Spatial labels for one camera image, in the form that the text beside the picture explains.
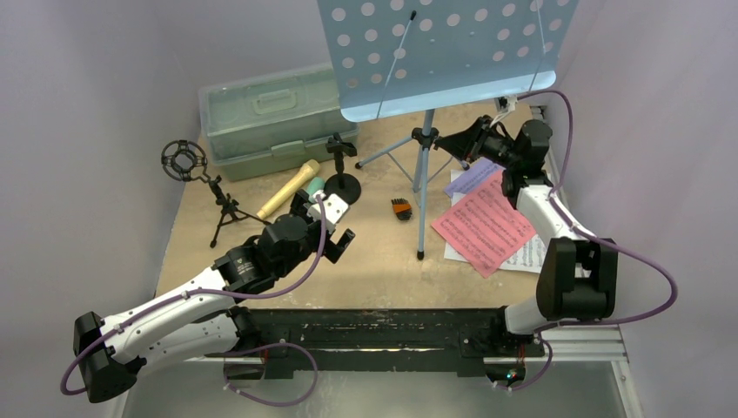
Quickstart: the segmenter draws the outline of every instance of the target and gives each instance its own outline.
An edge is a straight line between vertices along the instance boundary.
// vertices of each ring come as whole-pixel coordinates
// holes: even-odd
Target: light blue music stand
[[[550,87],[577,3],[318,0],[341,112],[361,122],[426,111],[422,133],[430,135],[434,109]],[[430,147],[419,148],[414,177],[391,154],[411,140],[404,138],[357,167],[386,154],[410,179],[413,192],[420,190],[422,260]]]

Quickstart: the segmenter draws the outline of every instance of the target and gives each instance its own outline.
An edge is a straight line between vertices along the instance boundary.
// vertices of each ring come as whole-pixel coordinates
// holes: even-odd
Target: white wall
[[[574,213],[680,286],[673,309],[623,327],[648,417],[738,410],[736,19],[736,2],[607,2],[561,86],[575,112]],[[561,162],[566,118],[552,104]],[[616,316],[668,296],[658,273],[625,257],[619,280]]]
[[[73,321],[153,295],[182,192],[158,155],[197,121],[149,0],[0,1],[0,416],[101,416],[58,390]]]
[[[153,0],[196,87],[330,61],[316,0]]]

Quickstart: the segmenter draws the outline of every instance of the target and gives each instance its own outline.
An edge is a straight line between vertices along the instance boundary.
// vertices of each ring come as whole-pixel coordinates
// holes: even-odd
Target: beige tabletop
[[[494,114],[492,104],[463,104],[436,111],[433,126],[441,135],[462,131],[482,114]],[[515,137],[530,110],[519,109],[506,119],[505,125]],[[399,141],[410,130],[422,126],[423,113],[394,118],[382,118],[362,123],[357,141],[359,158]],[[411,142],[392,153],[412,173],[418,154],[418,144]],[[448,160],[448,154],[438,150],[430,153],[433,174]],[[381,157],[361,170],[354,169],[358,159],[346,161],[346,172],[359,179],[361,198],[343,218],[334,240],[346,228],[356,233],[338,264],[323,258],[315,273],[293,292],[271,300],[248,300],[249,307],[313,307],[313,308],[402,308],[402,307],[498,307],[510,305],[533,295],[536,274],[498,270],[489,278],[482,277],[471,265],[444,260],[445,241],[431,228],[431,222],[451,206],[443,192],[448,185],[450,170],[459,169],[452,162],[428,187],[426,215],[426,257],[418,261],[419,210],[410,182],[387,157]],[[246,212],[256,211],[282,187],[298,169],[276,172],[255,179],[221,183],[224,192],[238,200]],[[215,167],[209,168],[218,174]],[[327,179],[335,173],[332,161],[321,164],[319,176]],[[413,218],[400,222],[392,212],[390,200],[405,198],[413,205]],[[286,213],[289,202],[269,220]],[[157,294],[172,290],[200,273],[234,246],[252,235],[260,234],[263,226],[245,220],[221,229],[218,245],[208,247],[220,218],[207,185],[189,183],[184,189],[171,240],[164,257]],[[273,290],[284,288],[298,279],[312,262],[298,266]]]

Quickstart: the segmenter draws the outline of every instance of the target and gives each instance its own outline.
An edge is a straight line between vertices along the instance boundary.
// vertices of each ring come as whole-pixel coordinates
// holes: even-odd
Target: round stand base
[[[328,196],[337,194],[347,204],[353,205],[359,200],[359,196],[361,196],[361,184],[351,174],[344,173],[344,185],[346,187],[343,189],[339,187],[339,175],[336,174],[325,182],[323,192]]]

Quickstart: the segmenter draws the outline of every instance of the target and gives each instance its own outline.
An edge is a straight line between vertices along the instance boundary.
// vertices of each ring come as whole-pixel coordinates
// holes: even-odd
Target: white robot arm
[[[122,313],[101,318],[89,312],[77,318],[74,352],[90,402],[122,394],[137,377],[174,362],[232,350],[244,339],[242,331],[251,328],[247,310],[234,307],[244,299],[241,295],[269,296],[260,293],[311,253],[337,262],[354,234],[346,230],[338,243],[330,238],[349,206],[335,194],[323,205],[331,207],[325,217],[320,204],[311,206],[300,191],[289,214],[182,286]],[[62,392],[70,392],[65,385],[64,380]]]
[[[534,297],[505,309],[507,331],[532,334],[564,319],[600,320],[614,310],[617,252],[594,236],[564,207],[543,171],[551,128],[528,120],[513,139],[502,118],[482,116],[469,129],[434,146],[466,161],[487,158],[505,168],[502,192],[533,225],[547,254]]]

